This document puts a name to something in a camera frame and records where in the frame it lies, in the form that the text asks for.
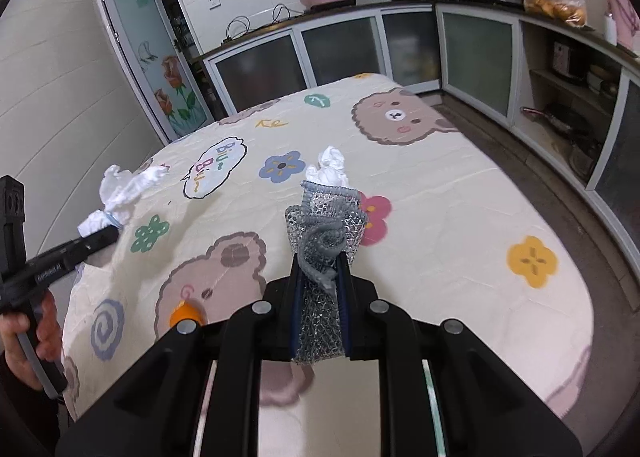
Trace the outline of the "orange bottle cap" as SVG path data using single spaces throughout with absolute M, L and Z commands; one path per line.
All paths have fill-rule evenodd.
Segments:
M 177 326 L 180 321 L 194 321 L 198 326 L 206 324 L 206 316 L 202 308 L 191 300 L 182 300 L 169 315 L 170 328 Z

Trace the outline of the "white tissue bundle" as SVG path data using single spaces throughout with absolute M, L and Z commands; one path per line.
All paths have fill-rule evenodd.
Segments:
M 103 207 L 91 212 L 77 226 L 79 235 L 88 237 L 107 226 L 123 229 L 134 215 L 134 207 L 142 195 L 160 183 L 167 173 L 165 166 L 149 166 L 139 173 L 122 170 L 118 165 L 108 167 L 99 188 Z
M 340 150 L 329 145 L 319 154 L 318 162 L 306 168 L 305 179 L 324 186 L 348 188 L 349 180 L 345 172 L 344 155 Z

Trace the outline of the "grey silver mesh bundle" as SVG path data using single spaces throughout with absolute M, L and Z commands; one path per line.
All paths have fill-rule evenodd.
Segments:
M 303 198 L 285 210 L 292 254 L 306 277 L 294 361 L 312 365 L 345 354 L 337 301 L 337 260 L 354 261 L 368 216 L 353 188 L 300 183 Z

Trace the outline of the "kitchen counter cabinets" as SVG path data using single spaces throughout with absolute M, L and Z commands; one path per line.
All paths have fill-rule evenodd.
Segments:
M 359 73 L 445 91 L 531 148 L 639 263 L 639 61 L 590 29 L 498 6 L 378 3 L 246 32 L 201 62 L 228 113 L 265 68 L 270 98 Z

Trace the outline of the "cartoon print table cloth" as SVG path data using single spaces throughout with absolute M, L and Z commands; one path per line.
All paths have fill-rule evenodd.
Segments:
M 172 143 L 116 247 L 85 265 L 64 325 L 82 417 L 183 304 L 222 321 L 321 249 L 422 321 L 454 317 L 551 410 L 578 398 L 593 312 L 562 241 L 492 160 L 409 90 L 362 74 L 265 102 Z

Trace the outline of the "flower painted glass door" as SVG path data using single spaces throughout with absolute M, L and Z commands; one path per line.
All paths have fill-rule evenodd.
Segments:
M 131 75 L 167 143 L 213 122 L 162 0 L 103 0 Z

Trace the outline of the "bag of buns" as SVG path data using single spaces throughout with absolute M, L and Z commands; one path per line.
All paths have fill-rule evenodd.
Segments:
M 548 16 L 572 27 L 587 23 L 585 0 L 524 0 L 527 13 Z

